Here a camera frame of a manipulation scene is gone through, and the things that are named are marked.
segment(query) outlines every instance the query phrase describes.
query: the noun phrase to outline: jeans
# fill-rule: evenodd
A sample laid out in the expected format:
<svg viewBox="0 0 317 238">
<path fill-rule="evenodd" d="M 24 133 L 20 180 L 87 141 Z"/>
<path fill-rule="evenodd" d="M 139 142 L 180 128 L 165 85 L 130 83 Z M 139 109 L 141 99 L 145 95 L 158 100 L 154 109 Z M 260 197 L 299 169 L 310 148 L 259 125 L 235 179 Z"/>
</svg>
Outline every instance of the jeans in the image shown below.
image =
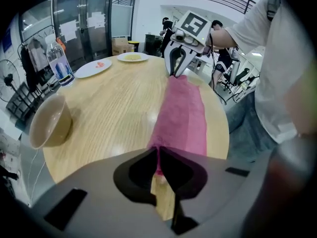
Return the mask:
<svg viewBox="0 0 317 238">
<path fill-rule="evenodd" d="M 235 104 L 226 115 L 230 133 L 228 159 L 254 162 L 258 155 L 269 154 L 277 146 L 260 123 L 254 92 Z"/>
</svg>

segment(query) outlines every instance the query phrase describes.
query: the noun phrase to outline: white plate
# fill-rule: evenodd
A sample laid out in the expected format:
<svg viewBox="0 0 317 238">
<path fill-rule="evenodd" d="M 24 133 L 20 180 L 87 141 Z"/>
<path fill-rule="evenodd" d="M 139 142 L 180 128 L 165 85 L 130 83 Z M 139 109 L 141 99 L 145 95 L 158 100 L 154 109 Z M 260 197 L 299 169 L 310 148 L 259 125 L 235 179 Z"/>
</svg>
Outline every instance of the white plate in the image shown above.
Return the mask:
<svg viewBox="0 0 317 238">
<path fill-rule="evenodd" d="M 75 72 L 75 76 L 77 78 L 90 77 L 104 71 L 105 69 L 108 69 L 111 65 L 112 65 L 111 60 L 108 60 L 106 58 L 96 60 L 96 61 L 91 61 L 85 64 L 84 66 L 81 66 Z"/>
<path fill-rule="evenodd" d="M 133 61 L 126 60 L 125 59 L 126 55 L 139 55 L 141 57 L 141 59 L 133 60 Z M 128 52 L 128 53 L 123 53 L 123 54 L 118 55 L 118 60 L 120 60 L 120 61 L 132 61 L 132 62 L 134 62 L 134 61 L 145 61 L 147 59 L 149 59 L 149 56 L 147 54 L 140 53 L 140 52 Z"/>
</svg>

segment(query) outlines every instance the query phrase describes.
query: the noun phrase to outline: pink towel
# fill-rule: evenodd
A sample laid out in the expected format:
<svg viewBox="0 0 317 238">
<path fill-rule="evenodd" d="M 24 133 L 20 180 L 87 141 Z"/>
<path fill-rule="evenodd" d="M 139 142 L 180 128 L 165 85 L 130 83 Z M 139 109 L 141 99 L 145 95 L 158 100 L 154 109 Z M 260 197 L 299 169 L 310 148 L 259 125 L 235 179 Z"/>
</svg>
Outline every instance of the pink towel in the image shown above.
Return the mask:
<svg viewBox="0 0 317 238">
<path fill-rule="evenodd" d="M 185 75 L 170 77 L 148 147 L 167 146 L 207 155 L 206 132 L 199 87 L 189 83 Z M 157 174 L 162 175 L 159 155 Z"/>
</svg>

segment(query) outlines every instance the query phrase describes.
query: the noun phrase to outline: person in black shirt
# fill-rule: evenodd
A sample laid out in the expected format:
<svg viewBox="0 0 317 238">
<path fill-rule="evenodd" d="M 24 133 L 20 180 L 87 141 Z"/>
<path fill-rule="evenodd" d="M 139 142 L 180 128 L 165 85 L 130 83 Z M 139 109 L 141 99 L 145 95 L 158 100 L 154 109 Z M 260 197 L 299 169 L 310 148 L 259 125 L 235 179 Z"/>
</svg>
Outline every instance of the person in black shirt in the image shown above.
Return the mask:
<svg viewBox="0 0 317 238">
<path fill-rule="evenodd" d="M 214 20 L 211 24 L 211 27 L 216 31 L 222 29 L 223 25 L 219 20 Z M 231 66 L 232 60 L 229 53 L 229 49 L 219 48 L 215 46 L 213 47 L 213 49 L 216 53 L 219 54 L 218 62 L 215 65 L 214 72 L 209 83 L 209 86 L 214 90 L 221 75 L 225 73 Z"/>
<path fill-rule="evenodd" d="M 159 33 L 159 35 L 163 36 L 165 34 L 163 42 L 162 42 L 162 46 L 160 49 L 162 53 L 162 57 L 164 58 L 164 50 L 170 41 L 170 37 L 173 34 L 172 32 L 173 22 L 168 20 L 167 17 L 165 17 L 163 18 L 162 24 L 163 24 L 163 30 Z"/>
</svg>

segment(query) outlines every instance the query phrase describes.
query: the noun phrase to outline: white t-shirt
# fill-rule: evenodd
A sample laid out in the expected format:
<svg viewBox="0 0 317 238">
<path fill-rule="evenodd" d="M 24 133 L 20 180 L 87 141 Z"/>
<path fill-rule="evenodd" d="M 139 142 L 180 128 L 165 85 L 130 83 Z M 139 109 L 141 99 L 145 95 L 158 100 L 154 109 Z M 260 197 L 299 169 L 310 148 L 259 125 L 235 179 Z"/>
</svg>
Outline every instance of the white t-shirt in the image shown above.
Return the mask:
<svg viewBox="0 0 317 238">
<path fill-rule="evenodd" d="M 312 63 L 314 49 L 287 2 L 281 0 L 270 22 L 266 16 L 267 1 L 259 1 L 243 21 L 226 31 L 246 54 L 258 46 L 265 46 L 255 107 L 262 126 L 281 143 L 297 134 L 283 97 Z"/>
</svg>

